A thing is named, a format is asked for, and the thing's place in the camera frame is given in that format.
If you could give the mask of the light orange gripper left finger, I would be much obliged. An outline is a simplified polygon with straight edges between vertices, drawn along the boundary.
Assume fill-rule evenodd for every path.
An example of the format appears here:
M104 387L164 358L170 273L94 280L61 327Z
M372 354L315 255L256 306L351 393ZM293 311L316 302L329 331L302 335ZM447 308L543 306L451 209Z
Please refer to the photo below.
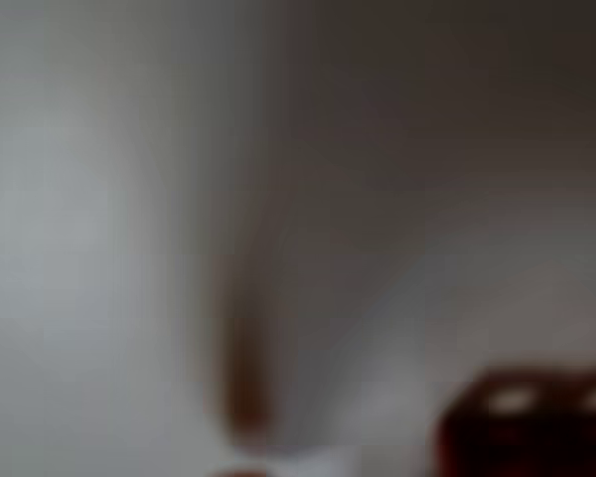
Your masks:
M231 442L261 442L273 421L264 303L254 283L235 279L220 308L218 391Z

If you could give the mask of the red-orange gripper right finger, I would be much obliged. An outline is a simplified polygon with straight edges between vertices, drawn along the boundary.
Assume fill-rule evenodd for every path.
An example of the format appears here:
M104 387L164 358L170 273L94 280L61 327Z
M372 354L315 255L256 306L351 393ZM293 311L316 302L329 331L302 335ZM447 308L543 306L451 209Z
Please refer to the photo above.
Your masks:
M434 441L439 476L596 476L596 366L487 368Z

